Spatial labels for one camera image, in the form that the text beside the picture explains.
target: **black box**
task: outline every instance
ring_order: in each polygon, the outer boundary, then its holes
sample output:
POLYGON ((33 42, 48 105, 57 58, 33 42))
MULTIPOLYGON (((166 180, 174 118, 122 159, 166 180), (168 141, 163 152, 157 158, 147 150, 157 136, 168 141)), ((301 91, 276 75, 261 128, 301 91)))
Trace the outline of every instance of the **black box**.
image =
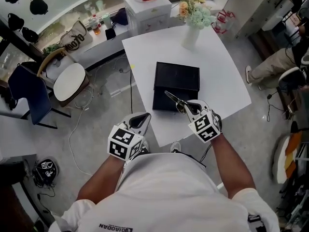
POLYGON ((157 62, 153 110, 177 112, 176 103, 164 93, 165 90, 184 101, 198 99, 199 68, 157 62))

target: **khaki pants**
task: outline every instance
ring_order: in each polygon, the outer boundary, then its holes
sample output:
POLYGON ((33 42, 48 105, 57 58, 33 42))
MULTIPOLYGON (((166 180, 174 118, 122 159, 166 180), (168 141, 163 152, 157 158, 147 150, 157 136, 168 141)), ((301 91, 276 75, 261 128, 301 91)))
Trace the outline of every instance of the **khaki pants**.
POLYGON ((248 81, 250 83, 259 83, 262 89, 275 88, 278 86, 280 76, 295 66, 292 49, 286 49, 285 54, 285 48, 283 48, 250 71, 248 81))

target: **white table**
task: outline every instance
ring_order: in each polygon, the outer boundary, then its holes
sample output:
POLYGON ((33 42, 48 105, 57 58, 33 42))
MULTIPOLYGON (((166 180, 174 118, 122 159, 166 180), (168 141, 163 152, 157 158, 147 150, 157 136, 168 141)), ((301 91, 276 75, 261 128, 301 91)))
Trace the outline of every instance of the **white table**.
POLYGON ((232 58, 213 29, 203 29, 196 49, 190 51, 181 46, 186 27, 163 29, 122 41, 141 99, 152 116, 150 123, 160 147, 193 133, 186 115, 152 110, 157 61, 199 67, 198 98, 222 119, 251 104, 232 58))

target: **black and white bag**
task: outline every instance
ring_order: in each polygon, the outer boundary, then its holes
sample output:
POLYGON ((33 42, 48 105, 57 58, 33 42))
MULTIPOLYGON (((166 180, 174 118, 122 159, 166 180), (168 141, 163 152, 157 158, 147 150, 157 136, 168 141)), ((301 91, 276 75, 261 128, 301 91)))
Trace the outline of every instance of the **black and white bag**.
POLYGON ((75 51, 92 42, 92 36, 80 20, 74 23, 72 29, 61 36, 61 43, 67 51, 75 51))

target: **white vase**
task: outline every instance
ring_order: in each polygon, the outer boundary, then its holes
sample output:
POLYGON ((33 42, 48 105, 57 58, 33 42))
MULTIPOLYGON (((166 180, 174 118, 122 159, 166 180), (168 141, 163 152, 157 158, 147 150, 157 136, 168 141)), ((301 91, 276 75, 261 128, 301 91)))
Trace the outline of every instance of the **white vase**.
POLYGON ((193 50, 197 42, 200 30, 194 27, 188 27, 187 32, 184 36, 182 47, 193 50))

